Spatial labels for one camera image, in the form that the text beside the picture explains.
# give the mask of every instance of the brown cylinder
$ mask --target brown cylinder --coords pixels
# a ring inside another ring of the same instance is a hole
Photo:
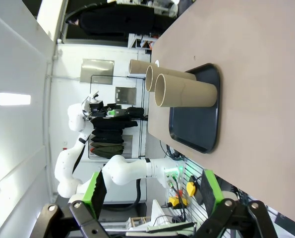
[[[146,71],[146,90],[147,92],[155,92],[155,83],[158,75],[160,74],[172,75],[180,78],[186,78],[191,80],[196,80],[196,76],[192,73],[181,72],[177,70],[172,70],[168,68],[157,67],[154,65],[148,66]]]
[[[166,74],[160,74],[155,84],[158,107],[211,107],[217,94],[213,84]]]
[[[150,65],[154,65],[155,67],[157,67],[157,65],[154,63],[131,59],[131,61],[129,62],[129,66],[128,66],[128,73],[131,75],[134,75],[134,74],[142,75],[143,74],[145,76],[147,67]]]

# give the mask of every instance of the bolt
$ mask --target bolt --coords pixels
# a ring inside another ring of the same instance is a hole
[[[54,211],[54,209],[55,209],[55,206],[54,206],[54,205],[53,205],[53,206],[50,206],[50,207],[48,208],[48,210],[51,211],[51,212]]]
[[[81,204],[80,204],[79,202],[77,202],[77,203],[75,203],[74,207],[75,207],[75,208],[79,208],[80,205],[81,205]]]
[[[252,208],[257,209],[258,208],[258,204],[256,202],[253,202],[251,205]]]
[[[230,206],[232,206],[232,202],[231,202],[230,200],[227,200],[227,201],[225,202],[225,205],[228,206],[228,207],[230,207]]]

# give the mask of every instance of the black tray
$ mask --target black tray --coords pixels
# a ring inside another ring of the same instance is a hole
[[[217,141],[220,110],[220,75],[211,63],[188,71],[197,81],[211,83],[218,90],[217,102],[212,107],[171,108],[169,132],[172,139],[201,153],[210,153]]]

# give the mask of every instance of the table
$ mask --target table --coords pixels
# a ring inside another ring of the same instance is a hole
[[[295,1],[198,0],[155,43],[152,62],[222,73],[216,150],[171,139],[150,94],[150,134],[295,221]]]

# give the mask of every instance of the fluorescent light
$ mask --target fluorescent light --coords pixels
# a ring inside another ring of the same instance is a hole
[[[30,105],[30,95],[0,93],[0,106]]]

